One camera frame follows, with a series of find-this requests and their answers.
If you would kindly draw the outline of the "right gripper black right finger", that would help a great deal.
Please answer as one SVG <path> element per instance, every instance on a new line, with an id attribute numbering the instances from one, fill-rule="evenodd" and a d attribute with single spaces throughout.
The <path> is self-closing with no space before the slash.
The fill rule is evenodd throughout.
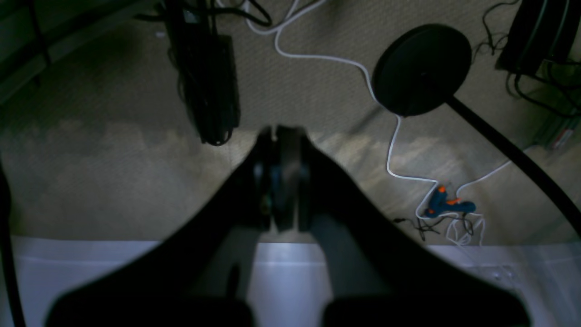
<path id="1" fill-rule="evenodd" d="M 325 327 L 529 327 L 513 294 L 433 255 L 394 226 L 303 128 L 276 128 L 276 227 L 325 255 Z"/>

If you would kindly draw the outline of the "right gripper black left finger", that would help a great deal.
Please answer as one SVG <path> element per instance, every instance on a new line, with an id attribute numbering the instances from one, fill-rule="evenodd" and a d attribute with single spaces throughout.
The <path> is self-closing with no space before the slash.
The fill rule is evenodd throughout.
<path id="1" fill-rule="evenodd" d="M 133 262 L 60 296 L 48 327 L 253 327 L 245 297 L 270 228 L 272 129 L 182 228 Z"/>

